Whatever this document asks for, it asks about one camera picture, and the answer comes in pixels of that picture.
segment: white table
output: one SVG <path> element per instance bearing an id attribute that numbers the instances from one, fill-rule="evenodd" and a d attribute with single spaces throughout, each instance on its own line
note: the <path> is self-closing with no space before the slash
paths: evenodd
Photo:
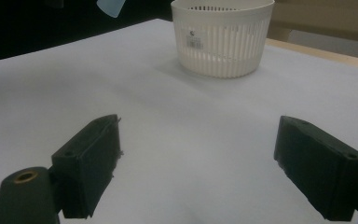
<path id="1" fill-rule="evenodd" d="M 280 115 L 358 149 L 358 68 L 266 46 L 236 79 L 190 74 L 173 26 L 148 21 L 0 61 L 0 182 L 118 114 L 124 157 L 94 217 L 62 223 L 328 223 L 273 150 Z M 355 214 L 353 223 L 358 222 Z"/>

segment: basket slot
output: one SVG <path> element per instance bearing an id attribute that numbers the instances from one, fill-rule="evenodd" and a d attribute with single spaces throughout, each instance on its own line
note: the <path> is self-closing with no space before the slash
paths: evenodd
<path id="1" fill-rule="evenodd" d="M 236 8 L 231 7 L 211 7 L 211 6 L 198 6 L 198 7 L 188 7 L 189 10 L 197 11 L 236 11 Z"/>

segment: white plastic basket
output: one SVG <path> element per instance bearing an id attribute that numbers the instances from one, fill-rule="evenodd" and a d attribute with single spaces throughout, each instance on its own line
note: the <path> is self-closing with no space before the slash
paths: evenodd
<path id="1" fill-rule="evenodd" d="M 212 77 L 241 77 L 260 64 L 274 0 L 175 0 L 181 64 Z"/>

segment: table surface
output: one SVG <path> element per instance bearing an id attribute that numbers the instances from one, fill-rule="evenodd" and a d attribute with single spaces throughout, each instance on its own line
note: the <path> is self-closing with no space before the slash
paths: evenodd
<path id="1" fill-rule="evenodd" d="M 273 160 L 279 118 L 358 149 L 358 67 L 266 45 L 252 74 L 202 77 L 179 64 L 160 20 L 6 59 L 0 182 L 49 167 L 107 114 L 122 118 L 124 157 L 94 217 L 62 223 L 328 223 Z"/>

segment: label on basket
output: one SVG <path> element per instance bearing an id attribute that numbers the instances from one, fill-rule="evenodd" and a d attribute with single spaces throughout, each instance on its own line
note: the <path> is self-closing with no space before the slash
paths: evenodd
<path id="1" fill-rule="evenodd" d="M 205 49 L 206 33 L 196 30 L 182 29 L 182 35 L 185 37 L 186 46 L 192 49 Z"/>

